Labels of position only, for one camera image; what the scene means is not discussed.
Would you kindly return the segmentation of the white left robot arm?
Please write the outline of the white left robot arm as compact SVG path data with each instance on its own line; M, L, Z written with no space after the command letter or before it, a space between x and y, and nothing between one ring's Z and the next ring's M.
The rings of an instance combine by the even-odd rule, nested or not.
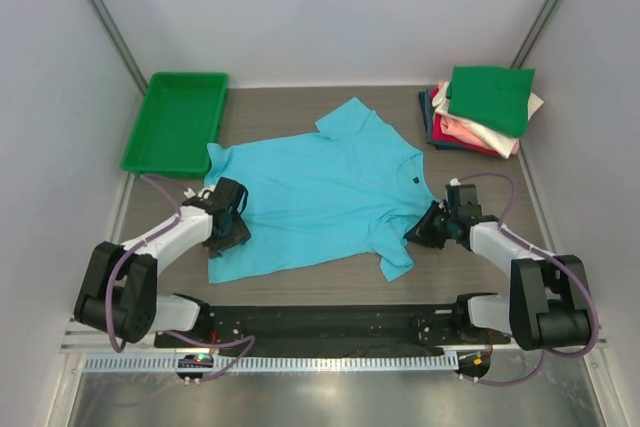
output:
M121 244L104 241L91 253L77 296L76 322L105 333L115 351L148 334L164 334L193 347L209 344L214 324L211 307L183 294L158 293L160 274L200 244L211 259L251 234L241 214L248 191L220 178L198 192L185 191L175 214L157 227Z

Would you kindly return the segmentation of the green plastic tray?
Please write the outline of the green plastic tray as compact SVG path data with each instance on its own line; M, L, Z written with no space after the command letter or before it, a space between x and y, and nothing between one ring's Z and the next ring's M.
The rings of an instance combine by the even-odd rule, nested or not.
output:
M217 141L229 76L211 72L152 75L120 167L134 175L202 179L207 145Z

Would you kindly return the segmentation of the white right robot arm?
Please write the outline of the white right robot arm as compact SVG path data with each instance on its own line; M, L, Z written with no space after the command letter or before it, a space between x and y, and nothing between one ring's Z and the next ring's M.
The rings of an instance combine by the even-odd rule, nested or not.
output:
M485 215L475 185L450 181L446 198L433 201L405 239L434 249L454 241L508 278L506 297L476 293L458 298L460 311L450 319L458 340L471 343L492 330L525 351L565 357L583 355L597 342L600 323L582 261L544 250L500 218Z

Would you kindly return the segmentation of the light blue t shirt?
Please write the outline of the light blue t shirt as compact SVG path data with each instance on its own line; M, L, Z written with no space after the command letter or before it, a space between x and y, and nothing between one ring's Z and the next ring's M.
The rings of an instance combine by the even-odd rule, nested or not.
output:
M208 280L243 278L374 253L387 281L414 261L405 234L434 201L424 155L359 99L311 133L207 146L206 185L222 178L248 191L250 239L208 263Z

